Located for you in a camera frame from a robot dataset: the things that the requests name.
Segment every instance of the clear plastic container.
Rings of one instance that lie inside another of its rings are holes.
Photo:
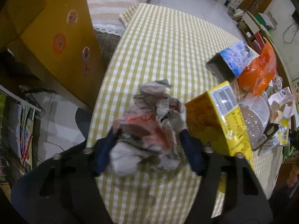
[[[269,122],[270,110],[263,97],[249,93],[239,102],[252,149],[258,147],[258,139]]]

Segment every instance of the orange sticker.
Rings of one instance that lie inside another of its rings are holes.
[[[90,67],[87,61],[82,62],[82,72],[83,72],[83,76],[87,77],[87,75],[89,74],[90,71]]]
[[[59,33],[57,35],[55,35],[55,37],[53,38],[53,44],[52,44],[52,48],[54,50],[54,53],[59,55],[62,52],[64,52],[66,46],[66,38],[64,36],[64,34]]]
[[[68,16],[66,18],[67,24],[73,25],[73,24],[76,24],[77,21],[78,21],[78,13],[77,13],[77,11],[74,10],[74,9],[71,10],[71,11],[69,11],[68,12]]]

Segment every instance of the yellow cardboard box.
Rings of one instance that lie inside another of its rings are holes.
[[[253,166],[244,119],[231,86],[226,81],[186,103],[191,135],[220,154],[241,152]]]
[[[0,27],[0,51],[9,49],[47,89],[93,109],[106,66],[86,0],[8,0]]]

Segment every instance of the crumpled tissue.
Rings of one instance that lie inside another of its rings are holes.
[[[145,159],[159,170],[178,167],[178,134],[187,129],[186,108],[166,94],[166,88],[171,88],[167,80],[140,84],[134,105],[113,120],[113,132],[121,131],[110,151],[110,163],[117,175],[136,173]]]

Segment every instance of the round sticker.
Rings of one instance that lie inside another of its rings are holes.
[[[53,44],[52,44],[52,48],[54,50],[54,53],[59,55],[62,52],[64,52],[66,46],[66,38],[64,36],[64,34],[59,33],[57,35],[55,35],[55,37],[53,38]]]
[[[90,55],[90,49],[88,47],[85,47],[82,51],[82,59],[84,61],[87,61]]]
[[[83,76],[87,77],[89,74],[90,68],[87,61],[82,62],[82,72]]]
[[[76,10],[71,10],[68,12],[68,16],[66,18],[66,22],[68,24],[75,24],[78,21],[78,13]]]

